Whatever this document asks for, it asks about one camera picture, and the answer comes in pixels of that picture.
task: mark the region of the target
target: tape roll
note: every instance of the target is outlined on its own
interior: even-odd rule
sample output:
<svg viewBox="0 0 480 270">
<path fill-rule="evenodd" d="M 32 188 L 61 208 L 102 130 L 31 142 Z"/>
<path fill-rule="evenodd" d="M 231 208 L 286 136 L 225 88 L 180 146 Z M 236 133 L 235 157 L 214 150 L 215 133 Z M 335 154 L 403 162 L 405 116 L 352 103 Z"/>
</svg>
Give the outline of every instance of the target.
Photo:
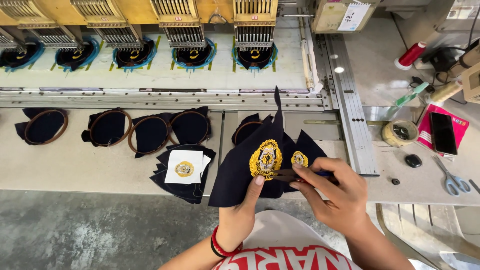
<svg viewBox="0 0 480 270">
<path fill-rule="evenodd" d="M 417 126 L 412 121 L 406 119 L 392 120 L 382 129 L 382 139 L 394 147 L 409 145 L 416 141 L 419 135 L 420 133 Z"/>
</svg>

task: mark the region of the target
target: embroidered badge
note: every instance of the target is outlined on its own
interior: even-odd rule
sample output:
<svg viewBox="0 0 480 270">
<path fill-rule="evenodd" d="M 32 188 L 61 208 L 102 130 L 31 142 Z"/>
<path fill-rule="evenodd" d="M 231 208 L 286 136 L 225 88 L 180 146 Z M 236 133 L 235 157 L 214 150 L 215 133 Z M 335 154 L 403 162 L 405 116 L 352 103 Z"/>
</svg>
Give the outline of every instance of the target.
<svg viewBox="0 0 480 270">
<path fill-rule="evenodd" d="M 252 176 L 263 175 L 265 180 L 271 180 L 282 164 L 282 153 L 275 140 L 266 140 L 250 158 L 250 172 Z"/>
<path fill-rule="evenodd" d="M 308 167 L 308 158 L 300 151 L 295 151 L 295 153 L 293 153 L 292 164 L 295 162 L 303 167 Z"/>
<path fill-rule="evenodd" d="M 193 170 L 194 170 L 193 165 L 188 161 L 182 161 L 175 166 L 175 172 L 180 177 L 187 177 L 192 175 Z"/>
</svg>

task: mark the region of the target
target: black wristband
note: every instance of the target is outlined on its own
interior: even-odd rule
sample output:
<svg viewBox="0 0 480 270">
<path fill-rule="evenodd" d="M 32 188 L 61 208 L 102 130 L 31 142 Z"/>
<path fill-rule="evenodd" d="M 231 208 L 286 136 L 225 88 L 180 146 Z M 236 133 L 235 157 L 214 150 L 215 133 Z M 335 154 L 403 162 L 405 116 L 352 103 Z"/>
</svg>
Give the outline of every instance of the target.
<svg viewBox="0 0 480 270">
<path fill-rule="evenodd" d="M 213 250 L 213 253 L 215 253 L 215 255 L 219 256 L 220 258 L 226 258 L 227 256 L 223 256 L 222 254 L 220 254 L 216 249 L 215 249 L 215 246 L 213 245 L 213 238 L 210 237 L 210 246 L 212 247 L 212 250 Z"/>
</svg>

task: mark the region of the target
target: white paper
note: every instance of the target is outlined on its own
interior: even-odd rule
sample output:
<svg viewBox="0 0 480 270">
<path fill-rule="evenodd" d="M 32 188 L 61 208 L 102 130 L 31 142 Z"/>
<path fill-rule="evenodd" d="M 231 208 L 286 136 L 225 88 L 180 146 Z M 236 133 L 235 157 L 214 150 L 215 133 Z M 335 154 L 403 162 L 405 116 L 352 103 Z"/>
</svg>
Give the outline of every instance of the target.
<svg viewBox="0 0 480 270">
<path fill-rule="evenodd" d="M 361 3 L 348 5 L 342 23 L 338 27 L 338 31 L 355 31 L 363 20 L 369 7 L 370 4 Z"/>
<path fill-rule="evenodd" d="M 204 170 L 203 161 L 202 151 L 173 150 L 168 159 L 165 183 L 200 183 L 201 173 Z"/>
<path fill-rule="evenodd" d="M 207 165 L 208 163 L 210 162 L 210 160 L 212 160 L 211 158 L 207 157 L 206 155 L 204 155 L 204 168 L 202 170 L 202 173 L 200 174 L 200 176 L 202 176 L 203 172 L 205 171 L 205 169 L 207 168 Z"/>
</svg>

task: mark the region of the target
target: thread spool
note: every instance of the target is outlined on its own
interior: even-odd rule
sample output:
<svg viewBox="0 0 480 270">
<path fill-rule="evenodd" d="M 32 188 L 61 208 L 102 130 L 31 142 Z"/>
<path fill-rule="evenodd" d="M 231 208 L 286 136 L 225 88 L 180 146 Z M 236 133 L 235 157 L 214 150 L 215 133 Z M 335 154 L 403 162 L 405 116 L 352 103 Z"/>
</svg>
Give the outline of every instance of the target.
<svg viewBox="0 0 480 270">
<path fill-rule="evenodd" d="M 395 66 L 402 70 L 409 70 L 413 62 L 425 51 L 427 43 L 421 41 L 413 44 L 402 56 L 395 59 Z"/>
<path fill-rule="evenodd" d="M 462 81 L 451 81 L 430 95 L 430 100 L 442 103 L 463 89 Z"/>
</svg>

